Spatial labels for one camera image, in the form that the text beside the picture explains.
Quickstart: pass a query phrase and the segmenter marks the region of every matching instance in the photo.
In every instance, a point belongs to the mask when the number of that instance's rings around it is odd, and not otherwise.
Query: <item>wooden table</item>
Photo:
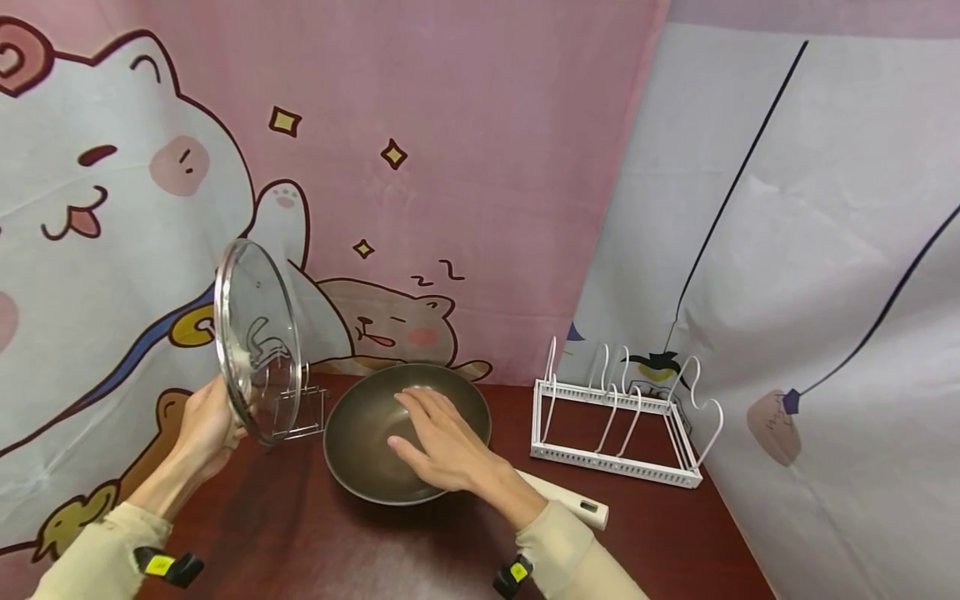
[[[353,381],[327,375],[320,383],[335,399]],[[709,478],[692,491],[531,459],[531,389],[480,388],[491,407],[492,448],[517,468],[608,504],[609,525],[597,538],[651,598],[774,597]],[[608,413],[560,408],[551,442],[596,445]],[[610,444],[622,443],[624,417],[614,422]],[[178,515],[168,544],[175,553],[200,556],[205,571],[186,592],[152,580],[140,597],[498,597],[492,576],[516,548],[490,507],[463,492],[409,508],[361,501],[329,475],[322,446],[320,436],[267,454],[241,444]],[[640,419],[627,456],[637,452],[645,452],[636,456],[641,460],[669,461],[662,421]],[[540,595],[528,583],[519,597]]]

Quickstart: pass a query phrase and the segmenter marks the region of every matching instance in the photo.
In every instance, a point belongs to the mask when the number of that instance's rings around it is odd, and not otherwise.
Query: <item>cat ear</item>
[[[0,94],[16,98],[42,82],[54,65],[50,41],[34,26],[0,15]]]
[[[98,69],[116,73],[116,77],[133,77],[142,85],[155,85],[176,93],[180,86],[166,48],[153,34],[138,32],[121,37],[98,55]]]
[[[417,302],[439,313],[441,319],[445,319],[447,315],[453,312],[453,300],[446,296],[420,296],[417,298]]]

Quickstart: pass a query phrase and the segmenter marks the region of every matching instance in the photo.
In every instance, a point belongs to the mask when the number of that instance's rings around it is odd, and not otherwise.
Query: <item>wrist strap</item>
[[[204,570],[204,562],[189,552],[176,558],[159,548],[141,546],[133,550],[133,558],[141,573],[161,577],[177,588],[186,589]]]
[[[534,566],[527,557],[517,554],[512,563],[504,564],[496,572],[493,578],[493,589],[500,594],[501,598],[512,600],[520,591],[520,584],[533,572]]]

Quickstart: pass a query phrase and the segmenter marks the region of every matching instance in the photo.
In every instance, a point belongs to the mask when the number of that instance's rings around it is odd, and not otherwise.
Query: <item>left hand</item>
[[[170,458],[187,464],[196,473],[198,483],[216,475],[229,461],[235,441],[247,435],[233,419],[227,385],[217,375],[187,399],[180,436]]]

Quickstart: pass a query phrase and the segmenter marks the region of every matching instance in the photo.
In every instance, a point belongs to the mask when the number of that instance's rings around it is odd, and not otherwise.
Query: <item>gold sparkle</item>
[[[364,260],[367,260],[368,256],[376,252],[376,250],[373,249],[373,246],[367,243],[367,240],[360,240],[357,242],[357,244],[353,247],[353,251],[360,254],[360,257]]]
[[[380,153],[383,156],[383,159],[395,170],[400,168],[400,165],[403,164],[403,161],[407,159],[407,153],[403,152],[403,149],[400,148],[394,139],[390,138],[390,143],[387,144],[387,147],[383,149],[383,152]]]
[[[295,112],[274,107],[274,113],[270,115],[270,125],[268,127],[275,132],[297,137],[297,127],[300,126],[302,118]]]

